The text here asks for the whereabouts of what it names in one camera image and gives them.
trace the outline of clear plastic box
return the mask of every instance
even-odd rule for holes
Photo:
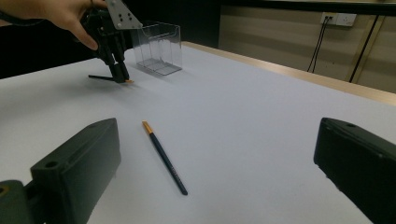
[[[133,31],[136,63],[161,75],[181,70],[180,27],[157,21],[145,21]]]

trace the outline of electrical outlet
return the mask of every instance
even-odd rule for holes
[[[352,26],[356,19],[356,14],[338,13],[335,25]]]
[[[330,20],[327,22],[328,25],[335,25],[338,18],[338,13],[335,12],[323,12],[322,17],[320,19],[320,23],[323,23],[326,17],[330,17]]]

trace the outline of power cable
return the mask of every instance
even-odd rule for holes
[[[332,19],[332,17],[325,17],[325,19],[324,19],[324,21],[323,21],[323,23],[322,23],[322,26],[321,26],[321,29],[320,29],[319,38],[318,38],[318,43],[317,43],[317,46],[315,47],[314,54],[312,55],[311,63],[309,64],[309,67],[308,67],[308,69],[306,70],[307,72],[309,72],[309,69],[311,68],[312,62],[314,62],[314,66],[313,66],[313,69],[312,69],[312,73],[315,72],[315,67],[316,67],[316,65],[317,65],[317,59],[318,59],[318,52],[319,52],[319,50],[320,50],[320,46],[321,46],[321,43],[322,43],[322,40],[323,40],[324,31],[326,30],[327,23],[328,23],[331,19]]]

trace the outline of white table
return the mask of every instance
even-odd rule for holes
[[[182,50],[183,70],[167,77],[136,69],[126,52],[130,85],[87,78],[109,74],[97,59],[1,80],[0,179],[27,184],[29,168],[72,135],[117,118],[122,163],[89,223],[370,223],[313,163],[318,126],[342,119],[396,143],[396,95],[189,43]],[[323,80],[344,91],[312,83]]]

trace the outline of black pencil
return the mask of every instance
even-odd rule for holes
[[[184,188],[184,185],[181,182],[180,177],[178,177],[178,174],[176,173],[175,168],[173,167],[172,163],[169,161],[168,157],[166,156],[166,153],[163,150],[163,147],[161,146],[160,142],[158,141],[157,137],[155,136],[155,134],[152,131],[151,127],[149,126],[148,122],[143,120],[142,123],[146,129],[146,132],[148,133],[148,135],[151,139],[152,144],[154,144],[155,148],[157,149],[158,153],[160,154],[161,158],[163,159],[163,163],[165,163],[166,168],[168,168],[169,173],[171,173],[171,175],[174,178],[181,193],[183,195],[188,195],[189,193],[187,192],[186,188]]]

